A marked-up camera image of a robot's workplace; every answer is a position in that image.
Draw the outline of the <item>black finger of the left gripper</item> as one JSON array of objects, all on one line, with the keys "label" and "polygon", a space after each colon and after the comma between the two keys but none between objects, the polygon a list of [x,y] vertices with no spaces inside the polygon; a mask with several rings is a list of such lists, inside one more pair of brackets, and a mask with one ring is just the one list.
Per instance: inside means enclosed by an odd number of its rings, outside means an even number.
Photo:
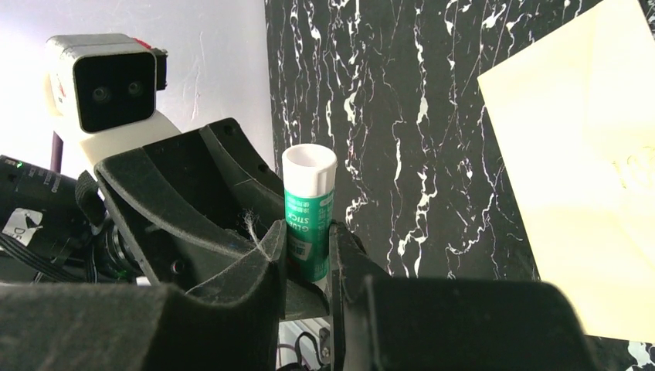
[{"label": "black finger of the left gripper", "polygon": [[94,168],[114,222],[152,284],[201,284],[248,254],[240,211],[209,152],[137,148]]},{"label": "black finger of the left gripper", "polygon": [[284,218],[283,182],[253,147],[239,123],[223,119],[199,130],[231,196],[237,203],[237,220],[251,222],[263,238]]}]

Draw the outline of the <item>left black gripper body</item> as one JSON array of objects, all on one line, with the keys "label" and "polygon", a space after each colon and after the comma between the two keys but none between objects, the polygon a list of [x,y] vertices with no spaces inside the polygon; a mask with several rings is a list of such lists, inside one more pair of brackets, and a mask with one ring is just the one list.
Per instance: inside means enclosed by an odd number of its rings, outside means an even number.
[{"label": "left black gripper body", "polygon": [[1,282],[126,283],[143,273],[108,216],[93,178],[83,183],[1,157]]}]

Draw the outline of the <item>green white glue stick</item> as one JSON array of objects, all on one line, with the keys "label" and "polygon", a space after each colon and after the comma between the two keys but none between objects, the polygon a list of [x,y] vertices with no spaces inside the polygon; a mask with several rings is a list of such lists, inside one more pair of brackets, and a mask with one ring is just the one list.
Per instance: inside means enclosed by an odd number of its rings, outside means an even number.
[{"label": "green white glue stick", "polygon": [[328,273],[338,159],[329,148],[300,144],[282,154],[287,249],[292,266],[311,283]]}]

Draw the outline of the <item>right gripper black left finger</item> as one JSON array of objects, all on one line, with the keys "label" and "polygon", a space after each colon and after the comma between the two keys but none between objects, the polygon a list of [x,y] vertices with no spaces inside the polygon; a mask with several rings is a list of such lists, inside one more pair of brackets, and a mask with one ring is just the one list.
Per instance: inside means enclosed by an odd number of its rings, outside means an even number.
[{"label": "right gripper black left finger", "polygon": [[189,291],[173,285],[1,289],[3,370],[272,370],[287,227]]}]

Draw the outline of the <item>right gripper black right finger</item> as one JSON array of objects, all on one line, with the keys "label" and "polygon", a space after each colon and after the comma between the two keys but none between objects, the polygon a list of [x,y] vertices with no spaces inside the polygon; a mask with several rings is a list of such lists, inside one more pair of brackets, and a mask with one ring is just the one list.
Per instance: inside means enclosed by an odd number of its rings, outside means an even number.
[{"label": "right gripper black right finger", "polygon": [[388,275],[329,229],[334,370],[597,370],[572,306],[536,281]]}]

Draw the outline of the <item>cream paper envelope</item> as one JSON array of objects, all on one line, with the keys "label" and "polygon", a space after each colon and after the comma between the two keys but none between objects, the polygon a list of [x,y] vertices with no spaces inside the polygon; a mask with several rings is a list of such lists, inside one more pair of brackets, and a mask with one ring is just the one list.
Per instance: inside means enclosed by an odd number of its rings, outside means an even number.
[{"label": "cream paper envelope", "polygon": [[654,39],[602,1],[481,74],[538,272],[585,332],[654,341]]}]

